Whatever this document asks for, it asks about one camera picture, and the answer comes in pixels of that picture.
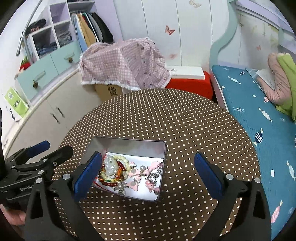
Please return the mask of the person's left hand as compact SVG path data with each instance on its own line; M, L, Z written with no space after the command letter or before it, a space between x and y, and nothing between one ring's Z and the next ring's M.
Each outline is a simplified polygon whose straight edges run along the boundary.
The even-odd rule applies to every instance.
M6 208L3 204L1 204L1 211L11 225L20 226L25 224L25 212Z

